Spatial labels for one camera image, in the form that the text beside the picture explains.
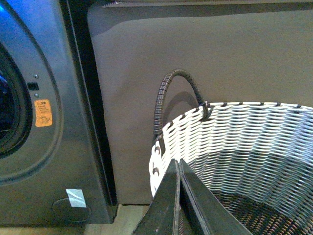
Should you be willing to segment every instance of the white sticker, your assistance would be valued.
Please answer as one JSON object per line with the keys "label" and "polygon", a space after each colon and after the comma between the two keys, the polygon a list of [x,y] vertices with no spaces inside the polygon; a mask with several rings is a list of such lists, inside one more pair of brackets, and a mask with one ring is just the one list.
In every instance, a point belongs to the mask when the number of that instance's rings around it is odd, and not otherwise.
{"label": "white sticker", "polygon": [[67,189],[67,194],[72,207],[87,207],[81,189]]}

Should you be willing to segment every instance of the sticker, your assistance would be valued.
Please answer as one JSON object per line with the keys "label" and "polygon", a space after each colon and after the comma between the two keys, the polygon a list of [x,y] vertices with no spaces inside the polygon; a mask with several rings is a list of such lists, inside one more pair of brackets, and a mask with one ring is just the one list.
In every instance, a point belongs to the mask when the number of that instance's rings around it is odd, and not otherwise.
{"label": "sticker", "polygon": [[72,207],[87,207],[81,189],[67,189],[67,194]]}
{"label": "sticker", "polygon": [[48,99],[40,99],[35,101],[36,109],[36,126],[44,127],[52,125],[52,111],[50,101]]}

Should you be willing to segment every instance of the black handle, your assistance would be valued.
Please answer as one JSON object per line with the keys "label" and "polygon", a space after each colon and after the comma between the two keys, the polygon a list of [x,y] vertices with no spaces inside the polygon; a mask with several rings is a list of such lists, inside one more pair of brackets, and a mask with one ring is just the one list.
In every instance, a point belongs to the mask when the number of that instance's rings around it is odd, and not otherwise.
{"label": "black handle", "polygon": [[209,111],[205,103],[205,100],[203,96],[201,95],[200,90],[197,87],[197,84],[195,80],[192,78],[192,76],[190,75],[190,73],[181,69],[173,70],[172,72],[169,72],[164,77],[161,83],[161,86],[158,90],[156,106],[155,106],[154,126],[153,126],[153,133],[155,135],[155,140],[158,140],[160,136],[163,134],[163,131],[162,131],[163,106],[164,106],[165,96],[166,96],[168,87],[170,86],[175,76],[182,76],[189,82],[189,84],[192,86],[192,89],[194,90],[199,106],[203,106],[203,120],[207,120],[209,118]]}

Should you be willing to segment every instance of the orange warning label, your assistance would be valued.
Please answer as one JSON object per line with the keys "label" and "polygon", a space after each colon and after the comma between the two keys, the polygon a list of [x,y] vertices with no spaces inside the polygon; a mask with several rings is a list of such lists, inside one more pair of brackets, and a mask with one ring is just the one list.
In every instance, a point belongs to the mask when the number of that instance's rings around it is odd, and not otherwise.
{"label": "orange warning label", "polygon": [[50,101],[48,99],[40,99],[35,101],[36,109],[36,126],[44,127],[52,125],[52,111]]}

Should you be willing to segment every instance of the white woven basket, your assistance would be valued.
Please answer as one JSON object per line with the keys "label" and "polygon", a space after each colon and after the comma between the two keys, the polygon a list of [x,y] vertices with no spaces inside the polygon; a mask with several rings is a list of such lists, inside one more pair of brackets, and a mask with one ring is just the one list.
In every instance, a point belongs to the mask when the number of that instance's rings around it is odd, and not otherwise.
{"label": "white woven basket", "polygon": [[184,159],[253,234],[313,234],[313,108],[200,103],[200,91],[192,81],[200,106],[159,131],[160,108],[176,75],[193,80],[186,71],[175,70],[167,74],[159,90],[149,164],[152,194],[170,160]]}

